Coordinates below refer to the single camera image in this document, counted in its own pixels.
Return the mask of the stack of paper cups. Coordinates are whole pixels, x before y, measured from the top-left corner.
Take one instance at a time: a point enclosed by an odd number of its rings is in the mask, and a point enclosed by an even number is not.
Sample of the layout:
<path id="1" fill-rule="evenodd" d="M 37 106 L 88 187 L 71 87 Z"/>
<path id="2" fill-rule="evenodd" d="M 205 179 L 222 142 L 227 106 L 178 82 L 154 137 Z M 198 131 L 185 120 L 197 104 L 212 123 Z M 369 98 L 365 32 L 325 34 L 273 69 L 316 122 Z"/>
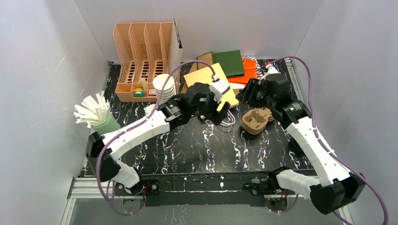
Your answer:
<path id="1" fill-rule="evenodd" d="M 156 97 L 159 99 L 159 105 L 167 102 L 176 94 L 175 80 L 168 74 L 157 75 L 153 79 L 153 87 Z"/>

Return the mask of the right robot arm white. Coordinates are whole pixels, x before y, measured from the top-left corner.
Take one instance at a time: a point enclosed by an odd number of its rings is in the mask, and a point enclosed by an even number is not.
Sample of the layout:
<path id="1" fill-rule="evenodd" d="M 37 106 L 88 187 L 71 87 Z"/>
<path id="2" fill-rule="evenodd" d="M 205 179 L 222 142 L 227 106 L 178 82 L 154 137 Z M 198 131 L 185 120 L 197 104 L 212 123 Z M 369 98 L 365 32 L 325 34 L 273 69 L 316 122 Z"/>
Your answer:
<path id="1" fill-rule="evenodd" d="M 284 75 L 270 74 L 264 80 L 251 78 L 236 98 L 250 107 L 270 109 L 275 120 L 297 142 L 318 176 L 306 176 L 282 166 L 269 172 L 269 190 L 292 190 L 310 199 L 325 215 L 358 199 L 365 182 L 337 162 L 333 152 L 324 149 L 326 144 L 320 143 L 321 135 L 314 133 L 311 111 L 303 101 L 292 98 L 290 82 Z"/>

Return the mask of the cardboard two-cup carrier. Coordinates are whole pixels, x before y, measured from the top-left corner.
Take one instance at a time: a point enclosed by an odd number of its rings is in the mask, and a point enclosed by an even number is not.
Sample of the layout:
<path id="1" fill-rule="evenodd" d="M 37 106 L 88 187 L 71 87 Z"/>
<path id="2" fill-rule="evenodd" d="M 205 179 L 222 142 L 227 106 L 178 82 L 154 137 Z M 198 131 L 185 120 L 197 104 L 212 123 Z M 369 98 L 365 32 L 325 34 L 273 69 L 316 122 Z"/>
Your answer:
<path id="1" fill-rule="evenodd" d="M 274 121 L 270 109 L 263 107 L 249 110 L 241 119 L 241 127 L 252 135 L 257 135 L 263 131 L 268 122 Z"/>

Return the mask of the tan paper bag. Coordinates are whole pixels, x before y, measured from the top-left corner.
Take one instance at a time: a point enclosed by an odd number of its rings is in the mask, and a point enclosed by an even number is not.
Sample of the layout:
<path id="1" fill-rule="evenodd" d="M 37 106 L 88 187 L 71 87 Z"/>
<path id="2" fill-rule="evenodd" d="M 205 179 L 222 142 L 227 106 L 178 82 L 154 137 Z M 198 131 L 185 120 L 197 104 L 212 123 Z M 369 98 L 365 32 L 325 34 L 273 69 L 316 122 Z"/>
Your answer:
<path id="1" fill-rule="evenodd" d="M 219 63 L 213 64 L 212 68 L 215 70 L 215 72 L 217 73 L 218 77 L 221 80 L 225 80 L 227 83 L 229 83 L 228 79 Z M 213 81 L 212 74 L 213 73 L 212 73 L 211 69 L 209 67 L 206 67 L 206 68 L 202 68 L 200 70 L 194 71 L 192 73 L 189 73 L 189 74 L 185 75 L 184 78 L 187 83 L 187 86 L 190 87 L 196 82 L 210 84 Z M 226 102 L 230 103 L 230 108 L 239 105 L 239 101 L 236 99 L 236 95 L 233 92 L 232 88 L 227 93 L 225 93 L 223 95 L 221 103 L 219 104 L 219 106 L 217 108 L 217 111 L 220 111 Z"/>

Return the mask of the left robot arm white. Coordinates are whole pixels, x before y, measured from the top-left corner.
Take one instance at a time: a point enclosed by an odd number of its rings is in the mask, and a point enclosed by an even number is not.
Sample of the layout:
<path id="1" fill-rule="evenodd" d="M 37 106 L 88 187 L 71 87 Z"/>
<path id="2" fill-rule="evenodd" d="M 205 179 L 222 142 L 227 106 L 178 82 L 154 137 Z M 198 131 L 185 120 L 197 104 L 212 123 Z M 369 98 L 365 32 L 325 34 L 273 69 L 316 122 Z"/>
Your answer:
<path id="1" fill-rule="evenodd" d="M 129 189 L 142 184 L 144 180 L 138 170 L 121 162 L 121 156 L 148 139 L 187 124 L 194 117 L 204 116 L 219 125 L 230 108 L 229 102 L 222 103 L 229 91 L 230 85 L 225 80 L 210 84 L 196 82 L 185 93 L 174 95 L 126 127 L 103 135 L 92 133 L 86 155 L 97 183 L 111 180 Z"/>

